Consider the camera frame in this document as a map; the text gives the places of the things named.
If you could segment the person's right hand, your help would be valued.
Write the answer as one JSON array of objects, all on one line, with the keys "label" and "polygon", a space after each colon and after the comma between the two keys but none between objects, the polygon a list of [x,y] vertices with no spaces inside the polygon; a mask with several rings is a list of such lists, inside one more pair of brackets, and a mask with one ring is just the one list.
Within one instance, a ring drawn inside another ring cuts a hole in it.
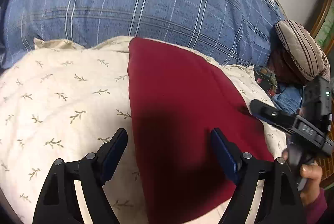
[{"label": "person's right hand", "polygon": [[303,206],[308,206],[316,201],[321,194],[320,183],[323,175],[322,168],[316,161],[306,165],[303,164],[300,167],[300,175],[302,178],[307,179],[307,182],[300,193]]}]

